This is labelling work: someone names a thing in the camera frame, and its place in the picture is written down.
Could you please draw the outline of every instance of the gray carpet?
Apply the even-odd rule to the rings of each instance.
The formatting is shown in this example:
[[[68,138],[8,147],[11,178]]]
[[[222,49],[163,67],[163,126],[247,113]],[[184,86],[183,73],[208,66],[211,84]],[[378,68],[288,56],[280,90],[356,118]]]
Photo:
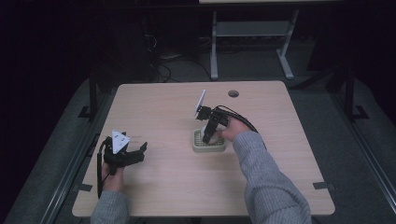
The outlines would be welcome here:
[[[275,46],[250,48],[233,54],[220,54],[219,81],[236,80],[282,80],[293,86],[313,75],[306,72],[314,42],[292,42],[288,52],[294,80],[286,80],[277,60]],[[169,82],[209,81],[208,53],[201,54],[197,62],[185,58],[164,63],[172,71]],[[166,76],[167,70],[161,69]],[[290,91],[290,97],[303,124],[308,141],[317,159],[325,181],[332,184],[332,199],[336,211],[327,217],[314,217],[313,223],[396,223],[396,216],[369,168],[359,143],[351,133],[350,122],[338,105],[343,93],[331,95],[324,90],[327,78],[303,91]],[[114,93],[99,93],[99,114],[94,122],[78,118],[80,109],[89,102],[88,82],[82,83],[70,101],[64,115],[54,130],[46,147],[14,204],[6,223],[38,223],[46,214],[47,204],[59,185],[64,170],[75,150],[85,148],[95,133],[102,129]],[[366,141],[374,149],[384,170],[395,182],[396,130],[375,103],[372,94],[357,82],[356,104],[362,105],[370,119],[358,120],[356,125]],[[81,166],[55,223],[89,223],[88,218],[73,217],[71,209],[77,196],[75,186],[81,183],[90,157],[81,160]],[[131,218],[131,223],[189,223],[189,219],[141,219]],[[204,218],[202,223],[248,223],[248,218]]]

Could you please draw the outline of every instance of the person's right hand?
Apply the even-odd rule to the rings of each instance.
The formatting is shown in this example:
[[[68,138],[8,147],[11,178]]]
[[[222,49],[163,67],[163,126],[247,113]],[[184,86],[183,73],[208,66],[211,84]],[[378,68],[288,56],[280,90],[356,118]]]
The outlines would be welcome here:
[[[235,119],[233,117],[228,117],[228,127],[224,131],[218,131],[219,136],[223,138],[233,141],[233,139],[242,132],[251,131],[249,127],[244,124],[239,119]]]

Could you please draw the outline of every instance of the human hand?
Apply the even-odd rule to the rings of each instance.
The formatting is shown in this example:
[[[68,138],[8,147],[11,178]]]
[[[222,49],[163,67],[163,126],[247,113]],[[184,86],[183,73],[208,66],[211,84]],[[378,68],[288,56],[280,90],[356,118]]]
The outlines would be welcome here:
[[[124,167],[118,168],[114,175],[110,175],[110,166],[104,162],[102,166],[103,190],[121,192],[124,186],[123,171]]]
[[[224,131],[218,131],[218,135],[223,138],[233,141],[233,139],[242,132],[251,131],[249,127],[240,121],[239,119],[235,119],[233,117],[228,117],[228,127]]]

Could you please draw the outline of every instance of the dark floor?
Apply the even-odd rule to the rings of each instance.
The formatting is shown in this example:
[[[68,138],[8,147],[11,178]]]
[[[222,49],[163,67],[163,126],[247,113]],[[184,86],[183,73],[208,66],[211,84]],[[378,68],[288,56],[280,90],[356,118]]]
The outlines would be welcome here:
[[[87,60],[87,54],[81,51],[87,48],[86,33],[90,30],[88,28],[93,29],[94,15],[77,13],[69,10],[70,7],[66,5],[67,3],[55,4],[50,1],[20,1],[8,4],[7,7],[11,10],[2,14],[7,16],[7,21],[0,27],[4,52],[0,54],[0,62],[2,71],[6,71],[4,74],[7,75],[2,76],[0,97],[3,108],[7,110],[3,109],[1,116],[1,160],[2,170],[5,171],[1,185],[4,186],[7,197],[2,198],[0,220],[6,218],[20,195],[9,213],[7,223],[87,221],[86,218],[73,217],[71,207],[76,197],[76,186],[81,182],[90,157],[80,158],[81,165],[77,164],[76,175],[65,174],[64,171],[75,158],[76,151],[82,148],[87,150],[94,135],[101,131],[116,90],[106,87],[106,93],[99,92],[99,111],[94,121],[78,118],[81,108],[89,104],[86,79],[92,71],[97,71],[97,68],[87,66],[92,61]],[[44,7],[51,10],[43,13]],[[281,40],[238,41],[242,42],[236,45],[233,42],[231,45],[224,44],[220,51],[219,81],[275,79],[293,86],[316,73],[306,71],[316,39],[305,42],[299,38],[293,39],[288,59],[295,74],[294,80],[283,77],[276,58],[275,48]],[[157,74],[152,82],[210,81],[207,50],[200,52],[194,52],[193,57],[161,62],[159,70],[163,76]],[[171,51],[166,55],[172,56],[175,53],[178,52]],[[381,73],[388,72],[389,65],[379,63],[378,60],[375,62],[383,65],[377,67],[378,77],[381,77]],[[111,70],[114,76],[117,71],[113,68],[114,64],[110,64],[105,70]],[[169,71],[172,72],[171,78],[167,78]],[[362,76],[363,84],[359,81],[359,74],[357,77],[355,105],[362,105],[369,119],[359,119],[354,123],[345,118],[342,106],[340,107],[339,101],[343,98],[344,91],[330,94],[325,90],[328,77],[305,90],[290,91],[319,168],[325,180],[336,188],[331,191],[336,212],[329,217],[316,217],[314,223],[396,222],[395,213],[389,206],[383,189],[379,187],[378,180],[373,175],[375,172],[363,150],[364,145],[369,146],[389,182],[396,186],[396,167],[393,162],[396,159],[396,130],[389,119],[389,111],[392,111],[394,105],[387,103],[387,97],[381,98],[384,93],[378,93],[381,84],[377,80],[370,82],[367,76]],[[391,78],[387,80],[389,82],[384,84],[386,87],[392,83]],[[356,130],[364,137],[363,144],[359,141]],[[72,184],[60,187],[65,176],[72,180]],[[60,200],[59,204],[52,205],[51,208],[55,209],[48,209],[50,200],[56,197],[65,197],[65,201]]]

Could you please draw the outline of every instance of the person's right arm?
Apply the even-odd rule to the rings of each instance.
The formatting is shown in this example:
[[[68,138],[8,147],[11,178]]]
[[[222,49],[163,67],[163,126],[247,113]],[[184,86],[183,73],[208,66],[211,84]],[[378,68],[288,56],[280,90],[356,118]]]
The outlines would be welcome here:
[[[258,133],[234,118],[221,135],[233,141],[242,173],[247,179],[245,201],[253,223],[311,223],[309,205],[283,175]]]

